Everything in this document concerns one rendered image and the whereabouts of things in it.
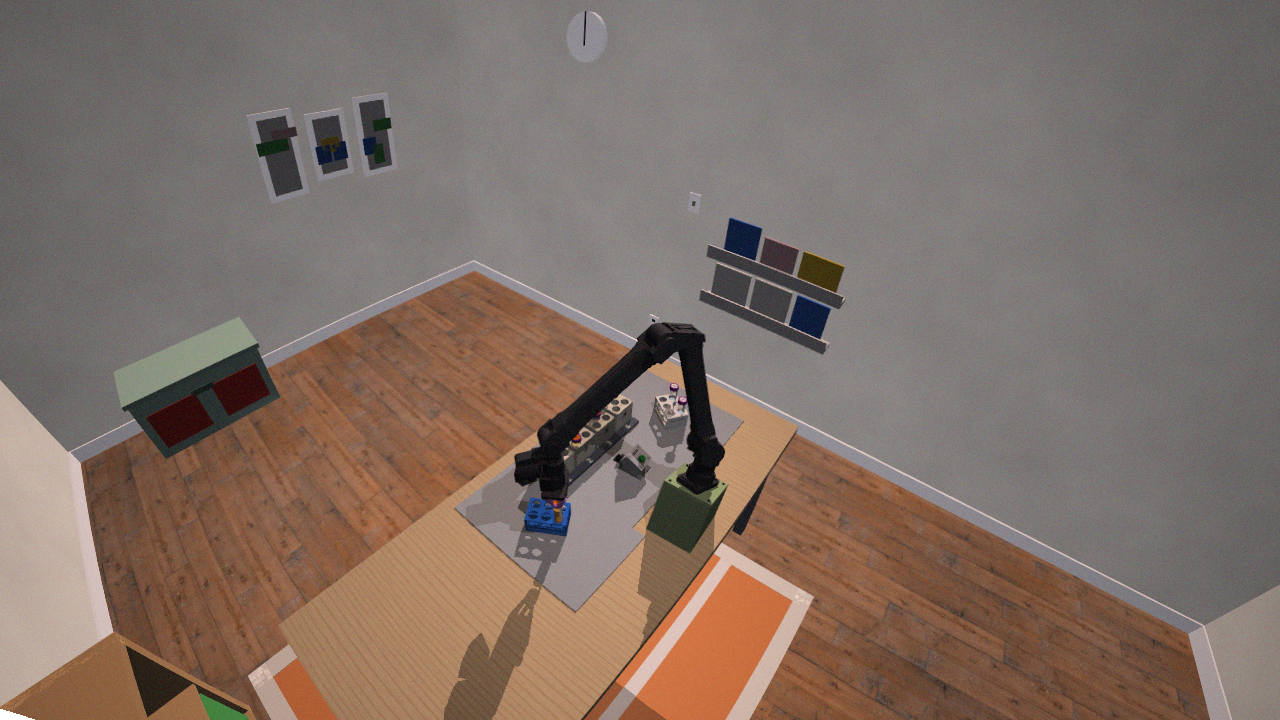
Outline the grey flat mat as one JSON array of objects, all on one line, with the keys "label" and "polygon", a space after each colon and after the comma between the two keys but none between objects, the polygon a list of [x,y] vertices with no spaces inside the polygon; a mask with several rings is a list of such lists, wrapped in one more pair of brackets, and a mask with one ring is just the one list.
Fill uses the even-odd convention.
[{"label": "grey flat mat", "polygon": [[[644,372],[620,393],[634,401],[639,423],[568,486],[567,536],[526,530],[529,500],[541,498],[541,491],[539,479],[524,487],[515,482],[515,462],[454,509],[576,612],[645,537],[634,527],[657,503],[663,480],[694,461],[686,443],[690,415],[686,427],[666,430],[654,409],[669,384]],[[641,480],[613,460],[635,445],[652,457]]]}]

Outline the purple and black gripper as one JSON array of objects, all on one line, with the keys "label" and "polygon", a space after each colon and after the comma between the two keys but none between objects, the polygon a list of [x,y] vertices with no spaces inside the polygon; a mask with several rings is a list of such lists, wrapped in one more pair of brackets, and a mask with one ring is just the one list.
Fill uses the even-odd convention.
[{"label": "purple and black gripper", "polygon": [[[553,489],[554,489],[554,492],[541,491],[541,500],[544,500],[547,503],[550,503],[550,506],[553,509],[561,509],[561,505],[564,503],[566,500],[567,500],[567,491],[568,491],[568,486],[570,486],[570,477],[568,477],[568,474],[570,474],[568,469],[564,469],[563,475],[562,477],[557,477],[557,478],[550,478],[550,477],[547,477],[544,474],[544,477],[547,477],[548,479],[553,480]],[[566,497],[564,497],[564,495],[566,495]],[[550,500],[559,501],[559,503],[556,505]]]}]

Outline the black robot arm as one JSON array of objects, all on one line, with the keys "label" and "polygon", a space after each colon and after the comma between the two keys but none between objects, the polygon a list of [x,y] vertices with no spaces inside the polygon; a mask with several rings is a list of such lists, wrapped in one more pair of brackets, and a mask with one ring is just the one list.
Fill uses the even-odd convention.
[{"label": "black robot arm", "polygon": [[561,452],[570,446],[570,441],[579,436],[582,427],[632,384],[639,375],[657,363],[666,363],[672,354],[678,352],[691,423],[687,448],[694,452],[692,457],[695,459],[689,464],[687,471],[678,474],[676,480],[694,495],[700,495],[718,486],[719,480],[716,478],[714,470],[724,457],[724,447],[718,443],[710,416],[703,360],[704,342],[707,342],[705,334],[692,324],[662,322],[650,325],[637,337],[637,343],[625,357],[605,372],[573,404],[539,428],[538,439],[541,448],[536,447],[515,455],[515,482],[524,487],[539,478],[540,491],[554,492],[553,480],[547,477],[563,475],[564,456]]}]

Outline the white button box with label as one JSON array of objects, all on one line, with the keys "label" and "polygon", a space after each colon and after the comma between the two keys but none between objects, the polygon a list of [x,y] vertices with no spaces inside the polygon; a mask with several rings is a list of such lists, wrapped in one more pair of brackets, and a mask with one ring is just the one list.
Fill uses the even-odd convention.
[{"label": "white button box with label", "polygon": [[626,471],[641,480],[641,478],[650,469],[646,464],[652,460],[652,457],[640,445],[635,445],[634,448],[630,448],[626,455],[618,454],[618,457],[616,456],[613,460],[614,462],[620,462],[620,469],[622,471]]}]

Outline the blue tube rack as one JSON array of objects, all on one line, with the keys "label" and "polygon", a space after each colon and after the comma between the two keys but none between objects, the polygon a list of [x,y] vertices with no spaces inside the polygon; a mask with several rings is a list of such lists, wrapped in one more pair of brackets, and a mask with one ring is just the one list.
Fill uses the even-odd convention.
[{"label": "blue tube rack", "polygon": [[[540,503],[532,503],[534,501],[539,501]],[[567,530],[568,530],[568,527],[570,527],[570,516],[571,516],[571,507],[570,507],[571,503],[567,503],[567,502],[563,503],[567,509],[563,509],[563,511],[564,511],[563,512],[564,521],[561,521],[561,523],[556,521],[553,507],[549,506],[549,505],[545,505],[545,503],[547,502],[544,500],[541,500],[541,498],[531,498],[530,497],[530,500],[529,500],[529,507],[527,507],[527,511],[526,511],[525,518],[524,518],[524,523],[525,523],[526,530],[532,530],[532,532],[539,532],[539,533],[547,533],[547,534],[553,534],[553,536],[567,536]],[[532,509],[532,507],[539,507],[539,509]],[[547,509],[550,509],[550,510],[547,510]],[[543,524],[540,524],[540,523],[543,523]],[[566,530],[566,528],[567,528],[567,530]]]}]

